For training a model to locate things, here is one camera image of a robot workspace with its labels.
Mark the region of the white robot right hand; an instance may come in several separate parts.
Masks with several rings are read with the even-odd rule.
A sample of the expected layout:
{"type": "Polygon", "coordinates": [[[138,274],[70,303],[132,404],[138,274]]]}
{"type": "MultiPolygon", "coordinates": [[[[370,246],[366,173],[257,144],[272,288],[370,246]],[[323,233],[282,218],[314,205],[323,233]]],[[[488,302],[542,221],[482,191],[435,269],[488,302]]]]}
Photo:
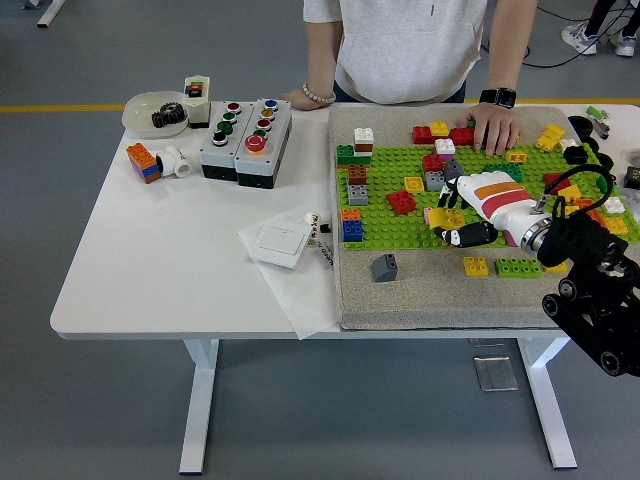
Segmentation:
{"type": "Polygon", "coordinates": [[[500,231],[506,231],[524,251],[532,253],[551,223],[550,215],[529,192],[502,171],[462,175],[447,181],[438,205],[452,207],[458,199],[464,208],[472,207],[481,220],[454,230],[431,227],[438,237],[455,247],[489,244],[500,231]]]}

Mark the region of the person's left hand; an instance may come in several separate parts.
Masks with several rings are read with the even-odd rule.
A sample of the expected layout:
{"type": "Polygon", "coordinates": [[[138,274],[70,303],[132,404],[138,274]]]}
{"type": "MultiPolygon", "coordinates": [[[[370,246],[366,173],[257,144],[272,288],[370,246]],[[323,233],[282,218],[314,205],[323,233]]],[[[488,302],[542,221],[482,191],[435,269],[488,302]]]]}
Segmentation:
{"type": "Polygon", "coordinates": [[[464,110],[456,118],[457,127],[475,123],[473,148],[489,156],[503,155],[513,148],[521,134],[520,119],[513,109],[479,103],[464,110]]]}

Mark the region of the person's right hand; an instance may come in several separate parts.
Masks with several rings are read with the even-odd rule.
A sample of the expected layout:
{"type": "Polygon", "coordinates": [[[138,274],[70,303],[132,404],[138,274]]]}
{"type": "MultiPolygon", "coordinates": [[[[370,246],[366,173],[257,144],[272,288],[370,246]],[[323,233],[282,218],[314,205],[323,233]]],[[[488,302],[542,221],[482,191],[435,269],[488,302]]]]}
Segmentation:
{"type": "Polygon", "coordinates": [[[329,102],[316,101],[309,98],[304,91],[299,88],[292,90],[290,92],[283,93],[281,95],[281,99],[284,101],[288,101],[291,104],[292,108],[295,108],[300,111],[312,111],[320,108],[325,108],[331,105],[336,97],[332,95],[328,97],[329,102]]]}

